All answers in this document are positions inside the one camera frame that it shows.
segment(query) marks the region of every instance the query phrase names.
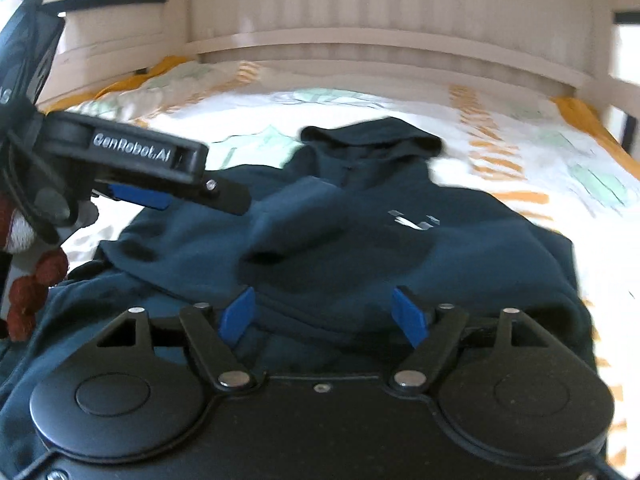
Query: silver screw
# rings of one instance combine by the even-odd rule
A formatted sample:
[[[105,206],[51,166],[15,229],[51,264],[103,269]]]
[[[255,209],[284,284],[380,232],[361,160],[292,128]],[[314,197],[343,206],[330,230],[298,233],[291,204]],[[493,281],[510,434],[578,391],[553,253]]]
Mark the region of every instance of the silver screw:
[[[314,391],[316,394],[327,394],[331,391],[332,386],[327,383],[319,383],[314,386]]]
[[[251,376],[242,370],[232,370],[220,374],[218,382],[225,388],[244,388],[251,382]]]
[[[417,370],[402,370],[394,375],[394,381],[403,388],[417,388],[427,382],[427,377]]]
[[[47,480],[69,480],[69,475],[59,469],[54,469],[47,475]]]

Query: wooden bed frame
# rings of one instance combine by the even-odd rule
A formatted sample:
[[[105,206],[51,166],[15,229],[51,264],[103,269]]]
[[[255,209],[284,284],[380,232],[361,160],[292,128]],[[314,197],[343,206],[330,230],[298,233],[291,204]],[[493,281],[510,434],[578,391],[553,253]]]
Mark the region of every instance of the wooden bed frame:
[[[41,99],[185,54],[425,78],[514,97],[575,95],[601,112],[614,106],[640,117],[640,88],[609,75],[614,2],[167,0],[80,10],[66,16]]]

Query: bed sheet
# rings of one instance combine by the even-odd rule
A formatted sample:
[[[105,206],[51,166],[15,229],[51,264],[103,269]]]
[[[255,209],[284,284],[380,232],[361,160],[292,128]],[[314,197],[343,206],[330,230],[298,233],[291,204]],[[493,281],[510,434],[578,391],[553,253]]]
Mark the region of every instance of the bed sheet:
[[[209,145],[207,169],[280,167],[303,126],[385,116],[444,140],[435,182],[491,193],[574,242],[580,293],[594,319],[598,371],[616,399],[609,461],[640,472],[640,182],[544,96],[510,102],[462,86],[370,76],[307,76],[250,62],[184,63],[140,88],[70,108]],[[98,222],[68,240],[72,264],[116,239],[138,206],[97,200]]]

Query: dark blue hoodie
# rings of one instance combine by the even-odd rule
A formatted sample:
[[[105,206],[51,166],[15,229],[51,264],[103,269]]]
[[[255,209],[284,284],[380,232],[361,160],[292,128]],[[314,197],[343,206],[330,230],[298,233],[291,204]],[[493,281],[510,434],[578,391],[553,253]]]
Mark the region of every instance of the dark blue hoodie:
[[[223,172],[250,188],[245,216],[180,201],[144,210],[52,290],[28,344],[0,343],[0,470],[43,452],[30,393],[105,323],[135,305],[168,316],[217,303],[241,285],[255,289],[258,315],[234,352],[254,370],[393,367],[410,351],[390,315],[397,285],[479,315],[519,307],[594,367],[569,240],[484,192],[435,185],[425,160],[440,139],[401,120],[301,137],[281,170]]]

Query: bed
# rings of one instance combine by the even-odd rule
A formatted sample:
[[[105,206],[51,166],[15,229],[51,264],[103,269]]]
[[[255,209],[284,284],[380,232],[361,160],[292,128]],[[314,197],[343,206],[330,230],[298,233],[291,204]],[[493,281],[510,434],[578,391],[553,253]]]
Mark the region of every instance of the bed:
[[[489,192],[574,242],[598,371],[616,399],[608,459],[634,476],[640,163],[601,119],[611,106],[640,116],[640,88],[609,75],[613,8],[614,0],[166,0],[80,10],[67,17],[40,105],[199,140],[212,170],[279,167],[308,124],[395,116],[441,137],[434,181]],[[98,221],[63,246],[73,267],[140,211],[96,203]]]

